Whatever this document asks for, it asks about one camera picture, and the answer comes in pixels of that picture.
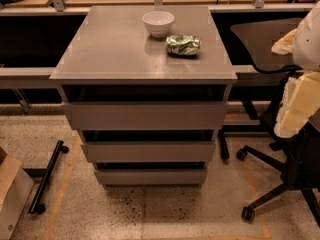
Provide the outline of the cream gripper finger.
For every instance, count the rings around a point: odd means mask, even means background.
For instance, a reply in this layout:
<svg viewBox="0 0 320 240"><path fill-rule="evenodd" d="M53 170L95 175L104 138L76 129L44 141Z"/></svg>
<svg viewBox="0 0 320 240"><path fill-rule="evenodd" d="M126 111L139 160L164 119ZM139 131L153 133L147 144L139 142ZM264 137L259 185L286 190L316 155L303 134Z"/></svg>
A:
<svg viewBox="0 0 320 240"><path fill-rule="evenodd" d="M320 109L320 73L307 72L285 84L274 133L281 138L297 134Z"/></svg>
<svg viewBox="0 0 320 240"><path fill-rule="evenodd" d="M271 51L280 55L291 54L293 52L293 42L295 34L295 29L288 32L286 35L284 35L282 38L280 38L273 44Z"/></svg>

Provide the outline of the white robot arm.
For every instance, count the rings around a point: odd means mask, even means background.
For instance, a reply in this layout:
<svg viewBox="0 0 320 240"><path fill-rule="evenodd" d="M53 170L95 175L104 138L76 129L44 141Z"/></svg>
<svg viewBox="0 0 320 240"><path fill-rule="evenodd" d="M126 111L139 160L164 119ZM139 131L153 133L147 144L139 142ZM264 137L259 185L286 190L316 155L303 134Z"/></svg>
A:
<svg viewBox="0 0 320 240"><path fill-rule="evenodd" d="M291 53L294 64L304 70L298 79L290 77L285 84L274 126L278 137L291 138L320 108L320 2L271 51Z"/></svg>

